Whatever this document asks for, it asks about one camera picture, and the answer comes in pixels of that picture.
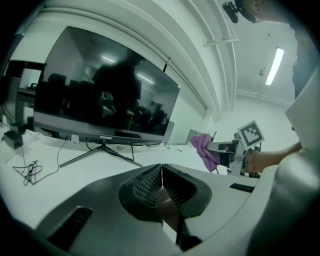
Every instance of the human arm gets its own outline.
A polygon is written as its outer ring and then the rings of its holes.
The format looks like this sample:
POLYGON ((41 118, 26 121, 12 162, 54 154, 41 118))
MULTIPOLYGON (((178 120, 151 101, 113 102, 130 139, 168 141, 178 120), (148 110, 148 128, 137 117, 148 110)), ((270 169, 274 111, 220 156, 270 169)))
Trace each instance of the human arm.
POLYGON ((246 172, 262 173, 265 168, 278 165, 286 156, 298 152, 300 149, 300 142, 279 151, 256 152, 253 149, 249 149, 245 156, 245 161, 247 162, 246 172))

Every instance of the curved monitor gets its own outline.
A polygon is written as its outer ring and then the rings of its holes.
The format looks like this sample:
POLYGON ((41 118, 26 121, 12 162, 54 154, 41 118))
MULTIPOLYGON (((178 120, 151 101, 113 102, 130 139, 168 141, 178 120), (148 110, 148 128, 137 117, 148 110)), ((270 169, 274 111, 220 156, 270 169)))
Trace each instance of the curved monitor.
POLYGON ((179 90, 131 49, 68 26, 41 72, 34 125, 106 143, 161 142, 179 90))

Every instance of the white desk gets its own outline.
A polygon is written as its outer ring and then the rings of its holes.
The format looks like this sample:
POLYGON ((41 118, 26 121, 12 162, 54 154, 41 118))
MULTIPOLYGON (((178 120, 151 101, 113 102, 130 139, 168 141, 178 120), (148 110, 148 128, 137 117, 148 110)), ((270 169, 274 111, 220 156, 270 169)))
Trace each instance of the white desk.
MULTIPOLYGON (((24 147, 26 164, 39 160, 43 166, 43 170, 36 176, 37 179, 57 170, 57 153, 63 143, 64 140, 39 135, 35 142, 24 147)), ((87 151, 84 143, 73 144, 67 141, 59 153, 59 163, 62 164, 87 151)), ((131 151, 128 150, 119 153, 132 157, 131 151)), ((164 146, 136 146, 134 158, 143 166, 157 163, 178 164, 208 172, 196 150, 185 145, 171 146, 171 149, 164 146)), ((7 164, 0 163, 0 193, 12 216, 32 228, 36 228, 46 214, 57 205, 89 183, 138 168, 101 151, 61 168, 36 185, 24 186, 24 178, 12 168, 23 165, 21 152, 7 164)))

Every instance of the ceiling light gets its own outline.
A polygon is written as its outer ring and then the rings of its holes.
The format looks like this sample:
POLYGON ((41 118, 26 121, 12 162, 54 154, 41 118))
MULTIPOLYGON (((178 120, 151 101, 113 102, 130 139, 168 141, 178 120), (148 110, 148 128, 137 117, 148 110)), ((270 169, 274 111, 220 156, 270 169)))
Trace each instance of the ceiling light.
POLYGON ((141 77, 141 78, 143 78, 143 79, 145 79, 145 80, 147 80, 149 83, 154 84, 154 82, 150 81, 149 79, 146 79, 144 76, 142 76, 142 75, 140 75, 140 74, 138 74, 138 76, 141 77))
POLYGON ((274 60, 273 60, 273 64, 270 70, 270 73, 265 81, 265 84, 267 86, 271 85, 271 83, 273 82, 273 80, 275 79, 275 76, 278 72, 278 69, 280 67, 282 58, 284 57, 285 54, 285 50, 281 49, 281 48, 277 48, 276 52, 275 52, 275 56, 274 56, 274 60))
POLYGON ((107 57, 102 56, 102 58, 104 58, 105 60, 109 61, 109 62, 116 62, 115 60, 109 59, 107 57))

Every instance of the monitor stand leg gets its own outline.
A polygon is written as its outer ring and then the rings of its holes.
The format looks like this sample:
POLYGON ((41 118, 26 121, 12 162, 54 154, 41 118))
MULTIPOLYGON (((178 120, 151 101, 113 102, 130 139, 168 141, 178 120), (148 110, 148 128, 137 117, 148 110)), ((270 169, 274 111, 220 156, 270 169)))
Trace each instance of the monitor stand leg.
POLYGON ((79 155, 79 156, 77 156, 77 157, 75 157, 75 158, 73 158, 73 159, 71 159, 71 160, 69 160, 69 161, 67 161, 67 162, 65 162, 63 164, 60 164, 59 167, 62 168, 62 167, 65 167, 67 165, 70 165, 70 164, 72 164, 72 163, 74 163, 74 162, 76 162, 78 160, 81 160, 81 159, 83 159, 83 158, 85 158, 87 156, 90 156, 90 155, 92 155, 92 154, 94 154, 94 153, 96 153, 98 151, 105 151, 105 152, 107 152, 108 154, 110 154, 112 156, 121 158, 121 159, 126 160, 127 162, 132 163, 132 164, 134 164, 136 166, 142 167, 142 164, 135 162, 134 160, 132 160, 129 157, 125 157, 125 156, 119 154, 118 152, 116 152, 116 151, 112 150, 111 148, 107 147, 105 144, 103 144, 101 146, 98 146, 95 149, 90 150, 89 152, 86 152, 86 153, 84 153, 82 155, 79 155))

